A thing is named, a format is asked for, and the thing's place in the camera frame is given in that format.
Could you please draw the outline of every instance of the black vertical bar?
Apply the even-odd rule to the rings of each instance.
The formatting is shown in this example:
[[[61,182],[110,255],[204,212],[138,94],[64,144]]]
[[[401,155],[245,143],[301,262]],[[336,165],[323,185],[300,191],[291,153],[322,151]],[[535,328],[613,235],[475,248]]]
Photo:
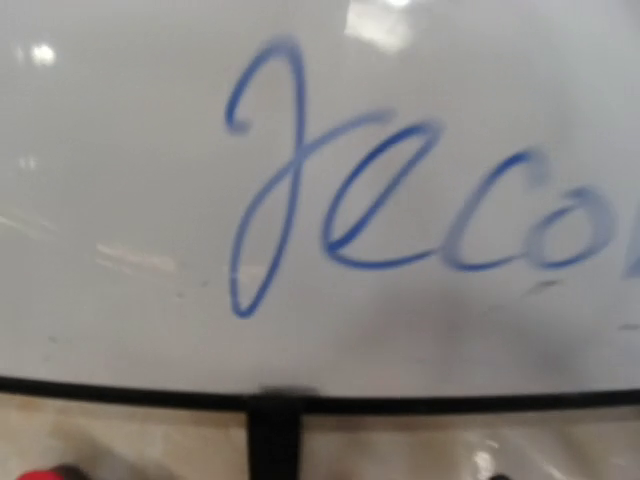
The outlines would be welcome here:
[[[265,394],[249,401],[250,480],[298,480],[301,412],[294,396]]]

